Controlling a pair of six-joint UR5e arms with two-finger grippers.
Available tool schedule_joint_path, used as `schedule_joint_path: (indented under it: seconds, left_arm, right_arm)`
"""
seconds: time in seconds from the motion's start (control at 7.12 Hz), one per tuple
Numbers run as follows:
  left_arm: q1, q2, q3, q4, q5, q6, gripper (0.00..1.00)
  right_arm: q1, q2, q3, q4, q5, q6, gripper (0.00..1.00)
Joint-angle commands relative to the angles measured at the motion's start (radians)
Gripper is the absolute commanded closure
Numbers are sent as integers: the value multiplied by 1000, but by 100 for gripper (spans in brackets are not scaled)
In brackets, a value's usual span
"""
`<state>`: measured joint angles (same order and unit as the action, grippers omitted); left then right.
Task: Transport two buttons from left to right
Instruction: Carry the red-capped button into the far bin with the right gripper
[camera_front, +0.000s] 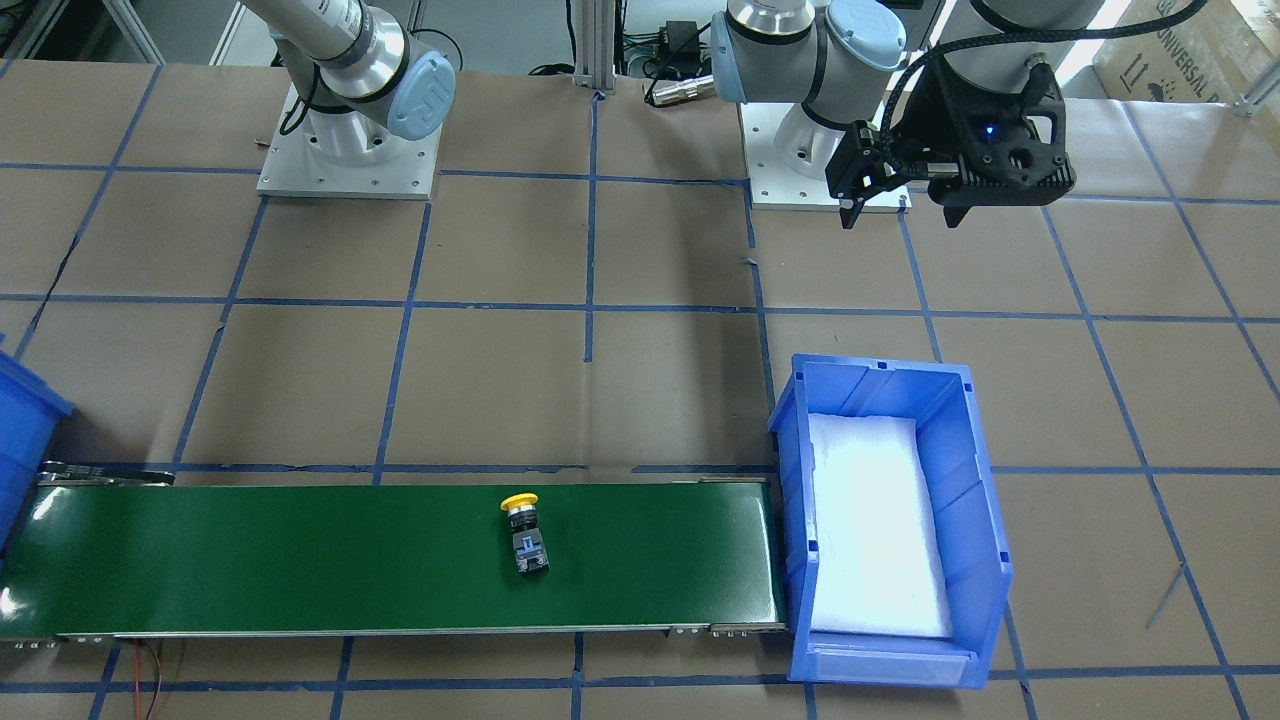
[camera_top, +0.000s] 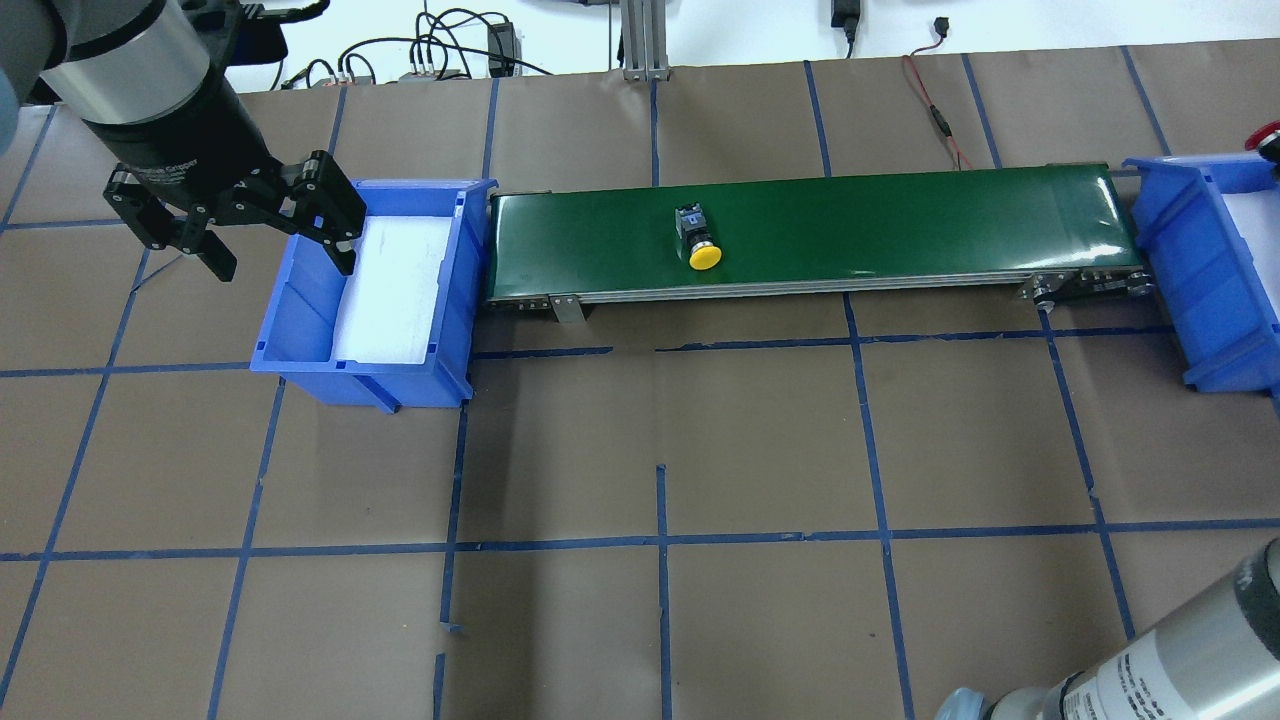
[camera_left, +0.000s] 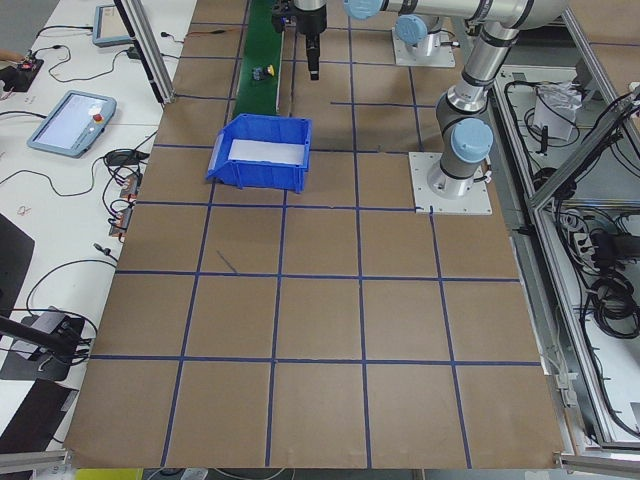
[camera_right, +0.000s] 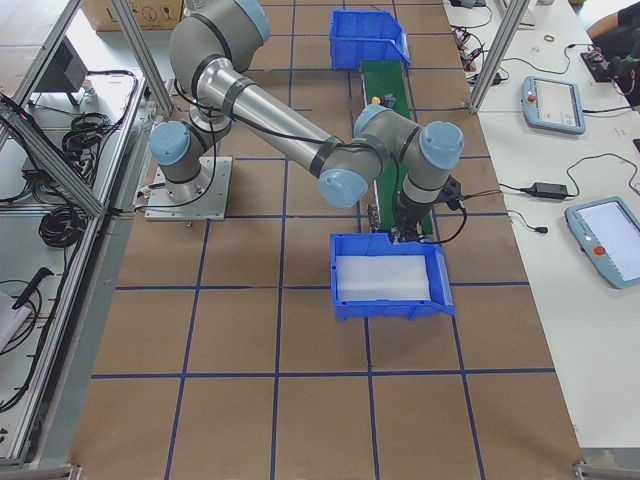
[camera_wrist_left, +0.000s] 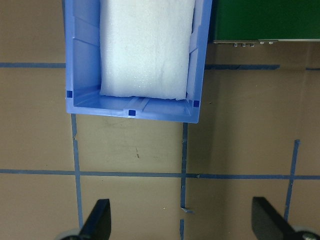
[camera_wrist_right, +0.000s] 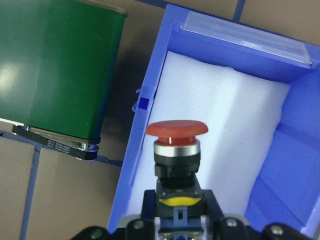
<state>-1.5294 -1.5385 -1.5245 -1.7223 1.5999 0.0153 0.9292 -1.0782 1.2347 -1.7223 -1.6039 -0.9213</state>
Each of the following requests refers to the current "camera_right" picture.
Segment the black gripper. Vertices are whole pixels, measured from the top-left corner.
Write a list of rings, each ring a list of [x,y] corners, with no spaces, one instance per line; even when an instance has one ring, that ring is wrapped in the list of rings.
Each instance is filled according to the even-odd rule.
[[[414,242],[433,233],[432,205],[417,203],[404,192],[393,197],[392,213],[394,228],[392,238],[396,243]]]

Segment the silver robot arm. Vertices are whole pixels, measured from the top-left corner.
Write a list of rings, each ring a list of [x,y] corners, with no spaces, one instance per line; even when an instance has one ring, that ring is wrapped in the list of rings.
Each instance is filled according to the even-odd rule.
[[[323,199],[336,208],[356,204],[389,164],[406,169],[391,209],[396,242],[422,241],[423,219],[434,205],[461,208],[451,172],[464,147],[454,124],[426,126],[394,110],[367,105],[354,137],[345,142],[306,119],[245,76],[270,26],[257,1],[217,1],[184,18],[173,30],[169,57],[179,85],[192,96],[188,116],[156,127],[149,149],[164,175],[169,204],[201,199],[215,175],[201,162],[231,128],[246,125],[313,175]]]

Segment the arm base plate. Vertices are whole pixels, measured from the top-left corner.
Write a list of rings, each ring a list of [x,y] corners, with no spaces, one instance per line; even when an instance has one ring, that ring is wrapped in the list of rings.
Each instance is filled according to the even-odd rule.
[[[191,182],[177,184],[165,179],[156,169],[154,182],[159,188],[150,192],[144,216],[150,221],[223,221],[228,204],[233,158],[199,158],[199,175]]]

